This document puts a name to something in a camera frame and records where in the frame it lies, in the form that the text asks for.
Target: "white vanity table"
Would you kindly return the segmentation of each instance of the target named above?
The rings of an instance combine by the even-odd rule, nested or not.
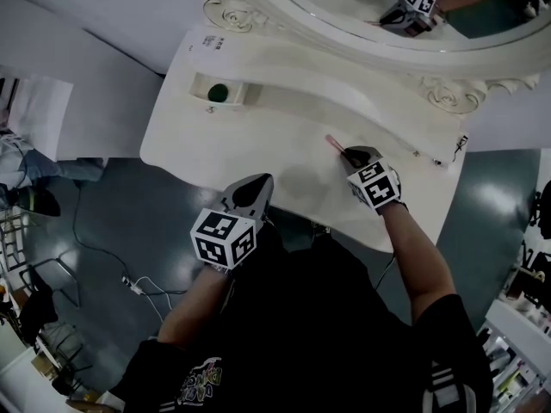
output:
[[[212,47],[200,50],[206,37],[219,38],[220,35],[225,38],[225,45],[219,51]],[[254,35],[243,37],[217,28],[196,29],[186,36],[164,80],[141,147],[141,158],[186,182],[219,191],[243,177],[270,173],[275,178],[272,206],[330,226],[376,250],[390,252],[392,246],[382,218],[352,195],[345,181],[340,157],[325,141],[325,135],[331,134],[344,146],[375,146],[398,171],[404,201],[435,242],[448,214],[464,158],[464,152],[460,151],[455,162],[451,163],[460,133],[459,121],[418,96],[409,100],[414,102],[413,105],[403,104],[393,96],[388,98],[399,108],[395,114],[400,118],[407,117],[408,108],[415,106],[410,111],[412,125],[424,129],[418,136],[432,136],[435,140],[431,143],[429,140],[421,142],[421,139],[416,144],[450,162],[447,166],[437,166],[429,156],[415,156],[412,147],[398,140],[395,133],[351,111],[350,107],[353,101],[357,101],[359,93],[353,100],[341,101],[341,104],[349,106],[345,108],[337,102],[327,101],[324,98],[328,96],[321,96],[321,92],[315,96],[305,93],[305,90],[300,91],[299,87],[282,89],[285,84],[294,84],[301,77],[300,83],[304,84],[305,89],[314,87],[316,80],[324,83],[322,85],[330,85],[331,80],[324,80],[323,74],[308,79],[302,70],[288,76],[284,74],[279,84],[274,83],[274,73],[286,69],[282,65],[283,60],[277,60],[275,51],[268,49],[271,58],[279,64],[269,67],[269,57],[262,58],[261,52],[255,55],[257,49],[251,45],[255,40],[263,43],[265,38]],[[271,47],[284,47],[286,44],[296,57],[294,45],[286,41],[269,41]],[[228,55],[217,57],[222,53]],[[315,63],[313,55],[316,53],[325,54],[310,51],[312,63]],[[189,92],[197,68],[214,74],[230,57],[233,57],[234,64],[236,61],[239,63],[241,57],[259,65],[228,65],[225,72],[241,70],[241,73],[226,73],[224,77],[251,83],[258,83],[260,78],[265,77],[272,84],[251,86],[241,109],[215,108],[213,111],[209,103],[193,97]],[[328,56],[326,62],[331,59],[333,57]],[[257,76],[255,81],[251,81],[253,71]],[[365,69],[361,73],[364,72],[369,73],[370,70]],[[370,77],[377,81],[377,85],[384,86],[381,81],[384,76]],[[330,93],[339,89],[342,98],[353,90],[349,85],[335,85],[330,86]],[[401,95],[407,96],[408,93],[403,89]],[[366,113],[372,110],[372,118],[377,115],[382,99],[382,93],[366,98],[363,107]],[[385,118],[388,117],[381,116],[381,124],[392,126],[390,121],[384,123]],[[440,121],[440,126],[433,122],[435,120]],[[409,129],[409,132],[413,135],[414,129]]]
[[[371,1],[375,15],[384,1]],[[466,115],[493,85],[536,86],[537,75],[527,75],[549,64],[551,35],[537,30],[549,20],[477,40],[452,30],[407,39],[365,23],[371,9],[346,0],[204,0],[211,27],[189,32],[176,54],[142,159],[215,190],[269,172],[273,206],[391,251],[382,219],[351,194],[325,135],[374,146],[436,242],[461,173]],[[528,27],[536,29],[529,41]],[[515,50],[538,60],[511,61]],[[209,102],[198,88],[215,83],[227,83],[230,98],[238,88],[246,97]]]

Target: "chair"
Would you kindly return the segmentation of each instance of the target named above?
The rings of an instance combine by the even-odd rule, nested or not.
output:
[[[545,240],[551,238],[551,182],[543,189],[542,193],[536,193],[530,211],[530,226],[538,224],[542,237]]]
[[[534,261],[532,257],[534,251],[526,249],[526,243],[523,241],[523,262],[511,283],[506,297],[507,299],[518,299],[522,292],[524,297],[536,308],[542,305],[549,311],[551,301],[551,254],[547,252],[538,252]]]
[[[8,271],[27,265],[22,246],[22,231],[34,224],[25,225],[23,220],[26,216],[27,213],[16,214],[12,207],[0,219],[0,254]]]
[[[31,280],[31,283],[27,282],[25,280],[25,277],[24,275],[26,273],[30,273],[31,271],[34,271],[36,272],[36,269],[38,269],[39,267],[41,266],[44,266],[45,264],[48,264],[50,262],[54,262],[56,263],[60,268],[61,270],[63,270],[64,273],[66,273],[67,275],[69,275],[69,277],[71,278],[71,280],[73,281],[74,283],[74,287],[75,287],[75,299],[73,299],[72,297],[70,297],[67,292],[63,289],[63,288],[60,288],[60,289],[54,289],[54,292],[60,292],[66,299],[69,300],[69,302],[74,305],[77,309],[80,309],[81,305],[80,305],[80,288],[78,286],[78,280],[77,280],[77,277],[74,275],[74,273],[71,271],[71,269],[63,263],[63,261],[57,257],[57,258],[48,258],[46,260],[44,260],[43,262],[40,262],[40,263],[36,263],[35,265],[28,265],[28,268],[27,269],[24,269],[22,271],[19,272],[19,276],[21,277],[21,280],[23,282],[23,284],[25,285],[25,287],[29,290],[29,291],[33,291],[33,290],[37,290],[36,289],[36,283],[32,283],[32,280]]]
[[[70,338],[76,336],[76,332],[72,331],[66,335],[63,340],[55,348],[55,355],[58,356],[63,366],[57,371],[57,376],[52,381],[52,387],[61,395],[71,398],[72,394],[82,385],[82,381],[77,378],[77,373],[92,368],[92,365],[76,367],[74,364],[75,358],[83,350],[84,345],[79,343],[76,349],[65,351],[62,346]]]

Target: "white stripe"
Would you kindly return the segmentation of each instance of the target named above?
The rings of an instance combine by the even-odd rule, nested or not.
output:
[[[476,413],[476,395],[473,389],[468,385],[463,385],[465,388],[465,403],[467,404],[467,413]]]
[[[440,385],[442,382],[446,382],[446,381],[450,381],[454,378],[454,374],[450,374],[448,376],[444,376],[443,378],[440,378],[440,379],[435,379],[434,381],[432,381],[432,384],[433,385]]]
[[[441,370],[440,372],[433,373],[433,374],[432,374],[432,378],[433,378],[433,379],[434,379],[434,378],[438,378],[439,376],[442,376],[442,375],[444,375],[444,374],[447,373],[447,372],[451,372],[451,369],[450,369],[450,368],[446,368],[446,369],[444,369],[444,370]]]
[[[428,390],[423,394],[423,413],[432,413],[432,398],[434,394]]]

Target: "teal floor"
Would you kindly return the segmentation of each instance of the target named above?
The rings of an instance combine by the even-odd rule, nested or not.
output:
[[[517,256],[528,224],[539,160],[539,151],[467,154],[438,247],[475,327],[482,323]],[[120,264],[76,246],[71,222],[77,189],[72,182],[54,180],[50,189],[61,205],[62,216],[37,219],[40,226],[33,228],[27,239],[28,256],[40,261],[63,254],[75,271],[82,308],[72,308],[59,293],[54,294],[55,305],[61,319],[76,326],[85,344],[83,358],[94,364],[82,373],[84,382],[102,391],[118,381],[139,342],[158,329],[159,319],[147,300],[121,284]],[[139,160],[114,160],[100,182],[84,187],[77,231],[87,243],[122,257],[134,279],[148,275],[165,289],[186,289],[200,267],[189,230],[199,211],[214,197],[211,191],[181,182]],[[272,210],[270,217],[289,250],[309,246],[309,221],[278,210]],[[363,261],[372,280],[379,278],[389,254],[339,234],[334,237]],[[55,268],[45,267],[41,274],[53,287],[64,285]],[[409,304],[397,268],[385,277],[380,294],[392,311],[409,320]],[[154,300],[166,315],[169,308],[164,296]],[[177,300],[172,298],[173,305]]]

